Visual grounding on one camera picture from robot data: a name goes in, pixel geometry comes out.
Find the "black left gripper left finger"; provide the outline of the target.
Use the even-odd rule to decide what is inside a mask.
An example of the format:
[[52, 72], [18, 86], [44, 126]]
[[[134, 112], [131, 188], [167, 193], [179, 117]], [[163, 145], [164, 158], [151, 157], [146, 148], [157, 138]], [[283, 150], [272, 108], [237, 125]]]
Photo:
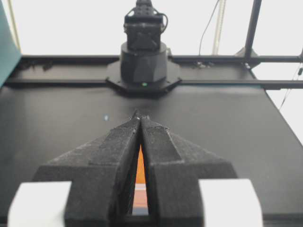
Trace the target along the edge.
[[34, 182], [70, 181], [68, 227], [108, 227], [133, 211], [141, 115], [39, 166]]

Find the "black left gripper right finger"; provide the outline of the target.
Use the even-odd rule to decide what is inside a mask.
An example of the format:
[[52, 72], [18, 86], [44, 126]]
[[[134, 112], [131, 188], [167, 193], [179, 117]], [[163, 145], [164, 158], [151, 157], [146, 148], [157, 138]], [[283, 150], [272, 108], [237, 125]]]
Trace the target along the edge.
[[237, 178], [232, 163], [147, 117], [141, 132], [149, 214], [160, 227], [201, 227], [198, 181]]

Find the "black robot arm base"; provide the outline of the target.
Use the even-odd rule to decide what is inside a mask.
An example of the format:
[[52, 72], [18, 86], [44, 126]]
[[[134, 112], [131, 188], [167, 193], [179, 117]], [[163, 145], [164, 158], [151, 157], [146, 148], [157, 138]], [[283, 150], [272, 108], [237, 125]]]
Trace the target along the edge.
[[182, 79], [180, 66], [169, 60], [161, 35], [168, 25], [165, 14], [150, 0], [138, 0], [126, 15], [118, 61], [107, 66], [107, 83], [130, 93], [166, 92]]

